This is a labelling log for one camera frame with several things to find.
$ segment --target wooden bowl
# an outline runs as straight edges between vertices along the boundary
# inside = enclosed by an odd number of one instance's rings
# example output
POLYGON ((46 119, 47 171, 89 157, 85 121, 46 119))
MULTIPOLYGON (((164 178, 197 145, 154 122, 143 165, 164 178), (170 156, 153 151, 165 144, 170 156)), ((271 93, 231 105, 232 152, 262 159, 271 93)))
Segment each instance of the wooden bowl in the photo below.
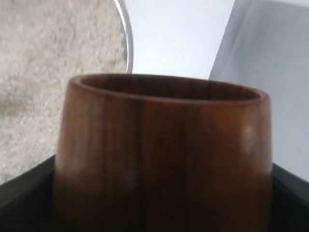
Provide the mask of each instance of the wooden bowl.
POLYGON ((71 79, 56 155, 61 231, 266 232, 269 96, 228 83, 71 79))

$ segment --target wooden vase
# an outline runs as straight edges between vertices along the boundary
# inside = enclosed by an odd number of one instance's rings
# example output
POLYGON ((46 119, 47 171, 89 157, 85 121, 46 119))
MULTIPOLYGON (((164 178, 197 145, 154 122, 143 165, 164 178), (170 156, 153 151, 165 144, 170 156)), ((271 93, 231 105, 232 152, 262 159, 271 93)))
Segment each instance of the wooden vase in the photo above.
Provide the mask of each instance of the wooden vase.
POLYGON ((58 231, 266 232, 269 96, 181 77, 78 76, 55 166, 58 231))

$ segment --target black surface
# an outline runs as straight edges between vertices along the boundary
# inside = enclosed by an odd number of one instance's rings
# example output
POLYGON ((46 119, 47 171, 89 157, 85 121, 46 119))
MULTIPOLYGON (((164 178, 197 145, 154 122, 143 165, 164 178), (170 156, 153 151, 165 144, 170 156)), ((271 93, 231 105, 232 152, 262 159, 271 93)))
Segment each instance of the black surface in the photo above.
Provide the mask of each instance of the black surface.
MULTIPOLYGON (((51 232, 54 158, 0 186, 0 232, 51 232)), ((269 232, 309 231, 309 184, 273 168, 269 232)))

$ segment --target floor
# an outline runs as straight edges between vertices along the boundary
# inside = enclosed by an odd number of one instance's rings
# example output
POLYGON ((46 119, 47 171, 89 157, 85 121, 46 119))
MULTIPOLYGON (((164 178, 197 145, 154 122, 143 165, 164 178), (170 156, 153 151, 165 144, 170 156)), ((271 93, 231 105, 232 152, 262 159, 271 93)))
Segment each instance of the floor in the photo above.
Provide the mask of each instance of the floor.
POLYGON ((112 0, 0 0, 0 184, 56 152, 67 81, 125 72, 112 0))

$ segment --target silver curved edge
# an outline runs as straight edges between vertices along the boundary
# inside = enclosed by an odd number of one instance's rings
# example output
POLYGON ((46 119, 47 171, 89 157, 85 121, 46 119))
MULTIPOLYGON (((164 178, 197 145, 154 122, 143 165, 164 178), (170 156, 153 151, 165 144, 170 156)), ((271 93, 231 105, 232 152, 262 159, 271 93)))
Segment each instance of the silver curved edge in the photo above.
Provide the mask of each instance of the silver curved edge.
POLYGON ((123 0, 113 0, 119 12, 126 37, 126 72, 133 71, 133 35, 128 11, 123 0))

